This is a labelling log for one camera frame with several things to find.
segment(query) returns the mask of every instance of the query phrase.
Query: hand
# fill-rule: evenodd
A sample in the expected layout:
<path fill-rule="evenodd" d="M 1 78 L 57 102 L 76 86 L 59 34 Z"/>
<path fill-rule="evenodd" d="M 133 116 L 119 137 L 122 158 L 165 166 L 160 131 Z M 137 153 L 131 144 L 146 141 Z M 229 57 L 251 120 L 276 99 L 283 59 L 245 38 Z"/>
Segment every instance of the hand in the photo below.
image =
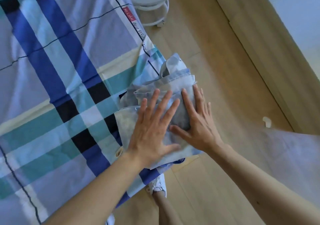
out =
<path fill-rule="evenodd" d="M 176 99 L 161 118 L 171 98 L 172 91 L 168 91 L 164 95 L 154 112 L 159 93 L 159 89 L 154 91 L 148 107 L 146 107 L 147 99 L 144 98 L 142 100 L 138 120 L 128 146 L 128 152 L 138 157 L 143 168 L 150 167 L 163 156 L 180 149 L 179 144 L 165 146 L 162 143 L 164 134 L 179 106 L 180 100 Z"/>
<path fill-rule="evenodd" d="M 183 101 L 190 118 L 190 130 L 182 130 L 176 125 L 170 126 L 169 129 L 196 149 L 207 153 L 212 148 L 221 147 L 224 144 L 213 122 L 211 105 L 205 102 L 203 90 L 199 91 L 198 86 L 195 84 L 193 85 L 193 92 L 197 110 L 194 109 L 186 90 L 182 90 Z"/>

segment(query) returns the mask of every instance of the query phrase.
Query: forearm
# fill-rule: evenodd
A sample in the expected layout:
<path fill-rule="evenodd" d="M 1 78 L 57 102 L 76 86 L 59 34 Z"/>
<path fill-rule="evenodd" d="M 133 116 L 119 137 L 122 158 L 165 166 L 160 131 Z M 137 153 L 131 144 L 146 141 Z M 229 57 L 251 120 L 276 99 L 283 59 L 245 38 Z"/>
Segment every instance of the forearm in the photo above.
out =
<path fill-rule="evenodd" d="M 266 224 L 320 224 L 320 211 L 230 146 L 208 154 L 240 188 Z"/>
<path fill-rule="evenodd" d="M 124 153 L 108 169 L 59 208 L 48 224 L 104 224 L 122 195 L 141 171 L 134 154 Z"/>

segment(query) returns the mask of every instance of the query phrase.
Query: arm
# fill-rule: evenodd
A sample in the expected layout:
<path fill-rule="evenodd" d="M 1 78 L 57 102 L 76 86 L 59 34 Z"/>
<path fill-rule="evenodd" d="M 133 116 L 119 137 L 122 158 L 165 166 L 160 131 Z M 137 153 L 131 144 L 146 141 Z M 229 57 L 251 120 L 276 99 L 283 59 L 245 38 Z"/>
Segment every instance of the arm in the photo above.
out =
<path fill-rule="evenodd" d="M 155 90 L 148 107 L 146 99 L 143 99 L 128 150 L 49 217 L 46 225 L 104 224 L 139 172 L 180 148 L 178 144 L 164 146 L 162 143 L 179 100 L 175 101 L 161 118 L 172 92 L 166 93 L 154 112 L 159 92 L 158 89 Z"/>
<path fill-rule="evenodd" d="M 203 91 L 199 91 L 196 85 L 194 94 L 196 110 L 186 91 L 182 91 L 191 129 L 186 132 L 178 126 L 171 126 L 170 130 L 214 159 L 266 224 L 320 224 L 320 211 L 313 204 L 222 142 L 212 119 L 210 103 L 205 102 Z"/>

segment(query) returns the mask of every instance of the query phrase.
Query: folded cloth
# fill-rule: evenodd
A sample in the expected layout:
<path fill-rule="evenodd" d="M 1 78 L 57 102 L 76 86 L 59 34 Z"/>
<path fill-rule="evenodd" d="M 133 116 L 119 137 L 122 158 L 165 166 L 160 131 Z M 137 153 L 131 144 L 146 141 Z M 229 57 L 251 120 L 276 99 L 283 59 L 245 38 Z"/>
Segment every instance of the folded cloth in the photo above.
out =
<path fill-rule="evenodd" d="M 172 90 L 173 94 L 168 102 L 166 110 L 170 108 L 174 100 L 177 98 L 180 99 L 180 105 L 178 106 L 170 124 L 175 124 L 184 130 L 188 130 L 190 128 L 189 116 L 183 104 L 181 90 L 182 88 L 186 89 L 190 100 L 193 105 L 195 105 L 192 89 L 192 85 L 195 84 L 194 75 L 191 75 L 190 70 L 186 68 L 186 65 L 176 53 L 163 63 L 159 75 L 158 79 L 146 82 L 142 85 L 132 84 L 128 88 L 127 93 L 120 100 L 120 105 L 123 108 L 115 113 L 115 117 L 122 145 L 125 150 L 128 148 L 135 123 L 138 119 L 138 111 L 140 108 L 139 104 L 143 98 L 146 98 L 149 102 L 156 88 L 160 89 L 156 106 L 168 90 Z M 170 145 L 173 143 L 180 144 L 181 150 L 166 155 L 159 162 L 154 163 L 150 169 L 154 169 L 163 164 L 174 162 L 178 159 L 196 155 L 201 152 L 189 145 L 179 136 L 167 130 L 163 139 L 163 144 Z"/>

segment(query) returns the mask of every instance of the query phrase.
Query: left hand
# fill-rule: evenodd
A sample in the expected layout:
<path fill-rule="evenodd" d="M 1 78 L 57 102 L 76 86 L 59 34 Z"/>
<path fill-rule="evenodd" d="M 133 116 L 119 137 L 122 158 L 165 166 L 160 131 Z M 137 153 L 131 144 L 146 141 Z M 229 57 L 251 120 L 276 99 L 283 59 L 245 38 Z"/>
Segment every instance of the left hand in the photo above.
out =
<path fill-rule="evenodd" d="M 128 152 L 137 157 L 142 168 L 150 167 L 163 156 L 180 149 L 179 144 L 165 146 L 162 143 L 167 127 L 179 106 L 180 100 L 176 99 L 161 118 L 171 98 L 172 91 L 168 91 L 165 94 L 154 112 L 159 93 L 159 89 L 154 91 L 148 107 L 146 106 L 147 99 L 144 98 L 142 100 L 138 120 L 128 146 Z"/>

